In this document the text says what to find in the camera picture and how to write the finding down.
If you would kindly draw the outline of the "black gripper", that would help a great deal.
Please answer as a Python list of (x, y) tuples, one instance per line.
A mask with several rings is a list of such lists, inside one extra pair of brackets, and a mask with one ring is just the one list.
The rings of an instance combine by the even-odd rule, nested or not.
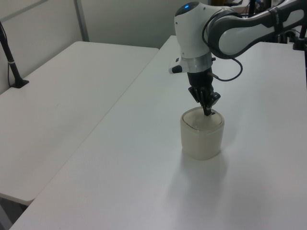
[(212, 114), (212, 106), (221, 98), (219, 93), (213, 92), (213, 76), (211, 74), (211, 69), (197, 73), (187, 73), (189, 84), (191, 86), (188, 91), (195, 101), (200, 103), (205, 116), (210, 116)]

